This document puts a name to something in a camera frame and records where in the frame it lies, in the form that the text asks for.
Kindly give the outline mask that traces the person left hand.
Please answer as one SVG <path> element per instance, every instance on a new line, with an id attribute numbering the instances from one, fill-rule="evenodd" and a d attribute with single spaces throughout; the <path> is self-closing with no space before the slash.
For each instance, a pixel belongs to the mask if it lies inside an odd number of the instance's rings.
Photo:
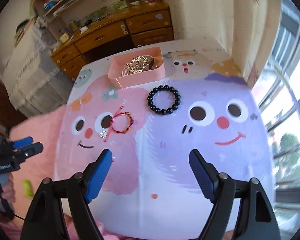
<path id="1" fill-rule="evenodd" d="M 4 211 L 2 200 L 5 199 L 8 202 L 9 208 L 13 209 L 15 202 L 15 188 L 13 182 L 13 175 L 11 173 L 0 175 L 0 186 L 2 191 L 0 192 L 0 209 Z"/>

